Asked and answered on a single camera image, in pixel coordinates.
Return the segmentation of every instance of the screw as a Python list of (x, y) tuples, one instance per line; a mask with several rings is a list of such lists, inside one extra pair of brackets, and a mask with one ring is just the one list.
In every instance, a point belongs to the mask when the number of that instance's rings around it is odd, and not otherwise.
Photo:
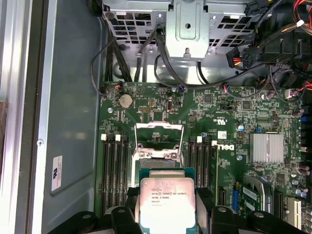
[(38, 145), (38, 146), (43, 145), (43, 140), (38, 140), (38, 141), (37, 141), (37, 145)]
[(243, 156), (242, 155), (237, 155), (236, 159), (237, 159), (237, 161), (241, 161), (241, 160), (243, 160)]
[(264, 218), (264, 215), (260, 212), (256, 212), (254, 213), (254, 216), (258, 217), (258, 218)]
[(224, 213), (224, 212), (226, 212), (226, 209), (224, 207), (220, 207), (220, 208), (218, 208), (218, 211)]
[(111, 12), (106, 12), (105, 13), (106, 18), (112, 20), (113, 18), (115, 18), (115, 15)]

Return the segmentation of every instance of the blue capacitor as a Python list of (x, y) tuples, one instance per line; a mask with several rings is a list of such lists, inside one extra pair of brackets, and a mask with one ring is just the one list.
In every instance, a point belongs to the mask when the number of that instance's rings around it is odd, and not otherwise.
[(301, 196), (302, 198), (307, 198), (307, 193), (302, 192), (302, 193), (300, 194), (300, 196)]
[(244, 125), (238, 125), (237, 127), (236, 127), (236, 130), (237, 131), (239, 131), (239, 132), (243, 132), (244, 131)]

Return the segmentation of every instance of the heatsink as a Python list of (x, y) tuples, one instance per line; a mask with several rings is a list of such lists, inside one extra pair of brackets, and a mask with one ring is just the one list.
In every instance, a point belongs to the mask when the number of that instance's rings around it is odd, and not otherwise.
[(250, 134), (249, 162), (282, 163), (284, 161), (284, 135)]

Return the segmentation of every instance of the black capacitor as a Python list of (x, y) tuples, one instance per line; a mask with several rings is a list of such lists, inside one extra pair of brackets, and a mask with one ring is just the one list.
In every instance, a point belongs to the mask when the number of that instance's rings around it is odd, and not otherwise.
[(311, 174), (310, 171), (305, 171), (305, 170), (302, 170), (302, 169), (299, 170), (299, 173), (300, 173), (301, 175), (303, 175), (303, 176), (309, 176), (309, 175)]
[(300, 165), (299, 165), (299, 169), (302, 169), (302, 170), (305, 170), (305, 171), (309, 171), (309, 170), (310, 170), (310, 167), (309, 167), (309, 166), (306, 166), (306, 165), (303, 165), (303, 164), (300, 164)]

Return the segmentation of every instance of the chip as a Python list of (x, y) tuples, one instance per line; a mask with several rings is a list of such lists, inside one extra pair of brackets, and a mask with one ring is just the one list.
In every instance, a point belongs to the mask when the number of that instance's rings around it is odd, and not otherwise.
[(213, 96), (212, 95), (204, 95), (204, 103), (212, 103)]
[(252, 107), (251, 101), (243, 101), (243, 110), (250, 110)]
[(285, 175), (284, 174), (276, 174), (276, 182), (277, 183), (284, 183), (285, 182)]

